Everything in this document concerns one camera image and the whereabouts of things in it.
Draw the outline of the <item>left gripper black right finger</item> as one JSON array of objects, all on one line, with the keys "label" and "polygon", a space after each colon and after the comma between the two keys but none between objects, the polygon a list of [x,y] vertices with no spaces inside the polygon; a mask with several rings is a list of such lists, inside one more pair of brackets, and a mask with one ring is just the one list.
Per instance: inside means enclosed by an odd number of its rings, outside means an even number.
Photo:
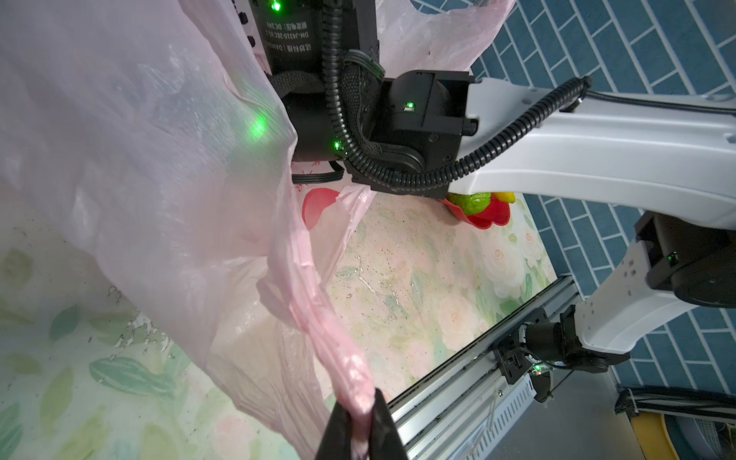
[{"label": "left gripper black right finger", "polygon": [[370,460],[408,460],[396,424],[379,388],[375,391],[368,448]]}]

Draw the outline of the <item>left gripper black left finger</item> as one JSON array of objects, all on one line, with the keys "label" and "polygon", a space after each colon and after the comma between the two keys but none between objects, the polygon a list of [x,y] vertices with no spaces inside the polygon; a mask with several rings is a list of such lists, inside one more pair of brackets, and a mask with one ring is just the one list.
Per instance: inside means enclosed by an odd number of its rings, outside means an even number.
[{"label": "left gripper black left finger", "polygon": [[350,413],[337,402],[333,407],[315,460],[351,460],[353,425]]}]

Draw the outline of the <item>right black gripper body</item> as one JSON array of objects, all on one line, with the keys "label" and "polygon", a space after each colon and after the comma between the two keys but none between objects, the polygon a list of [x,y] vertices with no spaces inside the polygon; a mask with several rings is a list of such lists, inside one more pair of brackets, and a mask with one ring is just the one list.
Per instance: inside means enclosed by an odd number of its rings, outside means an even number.
[{"label": "right black gripper body", "polygon": [[251,1],[271,84],[285,106],[298,141],[292,160],[341,156],[326,103],[323,71],[323,1]]}]

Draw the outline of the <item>pink plastic bag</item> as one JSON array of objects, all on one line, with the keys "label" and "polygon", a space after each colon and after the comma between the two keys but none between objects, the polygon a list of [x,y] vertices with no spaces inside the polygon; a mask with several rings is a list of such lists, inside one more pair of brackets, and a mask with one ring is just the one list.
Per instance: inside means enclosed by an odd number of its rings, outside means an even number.
[{"label": "pink plastic bag", "polygon": [[330,374],[257,287],[295,139],[222,1],[2,3],[3,458],[314,456]]}]

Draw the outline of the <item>yellow fake banana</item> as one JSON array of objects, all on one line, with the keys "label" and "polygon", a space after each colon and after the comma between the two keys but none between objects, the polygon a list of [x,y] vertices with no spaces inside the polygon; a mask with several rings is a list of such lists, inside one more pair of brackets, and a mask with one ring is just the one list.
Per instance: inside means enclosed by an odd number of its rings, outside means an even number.
[{"label": "yellow fake banana", "polygon": [[493,193],[493,197],[498,201],[508,204],[512,204],[517,201],[516,195],[514,193]]}]

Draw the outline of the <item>red flower-shaped plate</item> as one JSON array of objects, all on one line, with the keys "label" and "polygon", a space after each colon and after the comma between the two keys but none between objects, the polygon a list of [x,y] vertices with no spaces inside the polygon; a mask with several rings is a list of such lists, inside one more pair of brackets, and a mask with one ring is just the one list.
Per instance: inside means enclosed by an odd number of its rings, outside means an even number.
[{"label": "red flower-shaped plate", "polygon": [[473,216],[466,216],[462,209],[450,201],[443,199],[441,203],[450,211],[450,214],[454,215],[460,222],[465,222],[474,228],[479,230],[488,230],[493,226],[506,226],[512,216],[511,206],[509,203],[498,200],[496,197],[492,198],[489,206],[482,212]]}]

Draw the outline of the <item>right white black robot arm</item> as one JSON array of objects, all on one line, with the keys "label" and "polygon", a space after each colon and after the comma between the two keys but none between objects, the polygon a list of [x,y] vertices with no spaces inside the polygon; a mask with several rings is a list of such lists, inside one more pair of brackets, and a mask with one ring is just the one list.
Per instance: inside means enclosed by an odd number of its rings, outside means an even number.
[{"label": "right white black robot arm", "polygon": [[536,314],[494,345],[508,381],[534,361],[601,372],[697,306],[735,305],[735,105],[475,80],[457,65],[385,73],[372,1],[253,1],[298,161],[329,161],[376,192],[444,199],[504,188],[644,210],[622,262],[557,321]]}]

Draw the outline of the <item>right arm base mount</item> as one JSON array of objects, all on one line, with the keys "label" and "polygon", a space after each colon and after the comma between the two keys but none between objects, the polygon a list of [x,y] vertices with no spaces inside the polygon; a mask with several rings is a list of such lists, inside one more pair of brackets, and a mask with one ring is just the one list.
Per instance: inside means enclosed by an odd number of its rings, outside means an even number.
[{"label": "right arm base mount", "polygon": [[519,383],[529,377],[536,392],[535,400],[544,404],[551,396],[552,371],[554,367],[527,351],[526,329],[528,326],[547,322],[544,310],[531,312],[521,320],[516,329],[511,329],[493,347],[498,370],[509,385]]}]

